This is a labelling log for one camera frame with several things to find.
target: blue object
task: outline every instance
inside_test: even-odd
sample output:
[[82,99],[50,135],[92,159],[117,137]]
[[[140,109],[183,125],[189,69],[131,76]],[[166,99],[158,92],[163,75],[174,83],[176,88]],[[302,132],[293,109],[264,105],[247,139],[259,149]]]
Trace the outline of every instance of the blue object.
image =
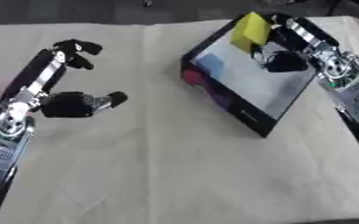
[[223,74],[223,62],[212,53],[206,54],[204,57],[198,59],[196,64],[216,80],[219,80]]

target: open box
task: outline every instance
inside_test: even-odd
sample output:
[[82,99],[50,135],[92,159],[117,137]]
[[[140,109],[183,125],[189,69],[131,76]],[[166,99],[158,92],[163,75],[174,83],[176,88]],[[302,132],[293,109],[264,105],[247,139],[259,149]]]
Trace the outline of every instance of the open box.
[[[247,124],[261,137],[267,137],[285,112],[315,75],[306,71],[270,73],[250,54],[231,45],[234,19],[182,57],[181,78],[201,87],[214,101]],[[263,51],[285,50],[268,43]]]

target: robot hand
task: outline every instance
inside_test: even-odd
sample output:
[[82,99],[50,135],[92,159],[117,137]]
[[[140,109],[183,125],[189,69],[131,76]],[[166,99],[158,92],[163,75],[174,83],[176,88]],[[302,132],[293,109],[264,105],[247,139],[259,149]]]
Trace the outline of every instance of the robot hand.
[[336,108],[359,123],[359,57],[341,52],[339,42],[306,18],[270,14],[274,25],[269,41],[300,53],[317,71],[317,78]]
[[97,55],[100,45],[70,39],[46,48],[25,67],[0,98],[0,206],[16,173],[17,161],[35,130],[33,112],[46,117],[89,117],[125,102],[121,92],[94,98],[80,92],[50,94],[68,67],[93,69],[80,52]]

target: dark background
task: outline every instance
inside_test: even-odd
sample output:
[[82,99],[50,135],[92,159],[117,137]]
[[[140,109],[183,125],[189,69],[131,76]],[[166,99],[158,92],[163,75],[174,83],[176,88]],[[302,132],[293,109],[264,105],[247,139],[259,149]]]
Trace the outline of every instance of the dark background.
[[[310,0],[291,6],[282,0],[0,0],[0,25],[36,23],[161,24],[233,18],[239,13],[286,12],[324,16],[331,0]],[[343,0],[336,15],[359,17],[359,6]]]

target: yellow cube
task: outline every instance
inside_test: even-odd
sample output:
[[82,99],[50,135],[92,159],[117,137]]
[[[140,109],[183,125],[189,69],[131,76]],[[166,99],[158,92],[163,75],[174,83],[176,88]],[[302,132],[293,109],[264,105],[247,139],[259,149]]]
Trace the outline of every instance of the yellow cube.
[[271,25],[256,12],[251,12],[237,22],[231,44],[250,53],[252,44],[265,45],[270,31]]

